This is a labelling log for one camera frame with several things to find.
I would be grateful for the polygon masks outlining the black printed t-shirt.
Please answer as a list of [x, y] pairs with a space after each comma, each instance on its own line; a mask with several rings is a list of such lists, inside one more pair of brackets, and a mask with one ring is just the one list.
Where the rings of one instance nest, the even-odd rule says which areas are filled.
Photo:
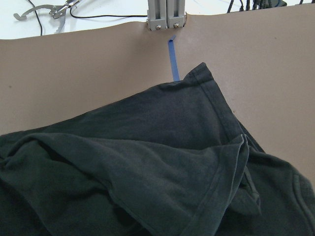
[[0, 138], [3, 236], [312, 236], [315, 194], [229, 108], [182, 81]]

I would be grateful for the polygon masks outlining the blue tape line lengthwise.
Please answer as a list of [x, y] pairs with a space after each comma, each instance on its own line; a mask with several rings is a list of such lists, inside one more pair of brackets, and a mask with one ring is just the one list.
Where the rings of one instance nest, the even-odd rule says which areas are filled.
[[174, 40], [176, 38], [176, 35], [173, 35], [168, 40], [168, 51], [169, 51], [169, 58], [170, 58], [170, 65], [171, 65], [171, 72], [174, 82], [180, 81], [180, 75], [177, 65], [177, 58], [176, 58], [176, 51], [175, 51], [175, 44]]

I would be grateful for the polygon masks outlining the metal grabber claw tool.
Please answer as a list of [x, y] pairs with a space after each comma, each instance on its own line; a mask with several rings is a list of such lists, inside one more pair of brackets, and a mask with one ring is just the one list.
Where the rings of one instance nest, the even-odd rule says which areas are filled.
[[13, 17], [17, 21], [26, 21], [28, 19], [28, 16], [31, 13], [34, 13], [40, 26], [40, 35], [43, 35], [43, 26], [39, 18], [39, 13], [40, 11], [45, 11], [50, 19], [59, 21], [59, 25], [56, 31], [54, 32], [54, 34], [58, 34], [61, 33], [62, 30], [64, 29], [67, 11], [71, 10], [80, 2], [81, 0], [65, 0], [64, 4], [62, 5], [56, 4], [35, 5], [31, 0], [28, 0], [28, 3], [31, 5], [31, 8], [26, 10], [22, 14], [14, 13]]

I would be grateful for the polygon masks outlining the aluminium frame post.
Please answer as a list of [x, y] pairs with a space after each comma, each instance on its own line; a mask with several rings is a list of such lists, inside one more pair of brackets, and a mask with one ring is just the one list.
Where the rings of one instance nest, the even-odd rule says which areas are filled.
[[187, 19], [185, 6], [185, 0], [148, 0], [148, 28], [151, 31], [183, 28]]

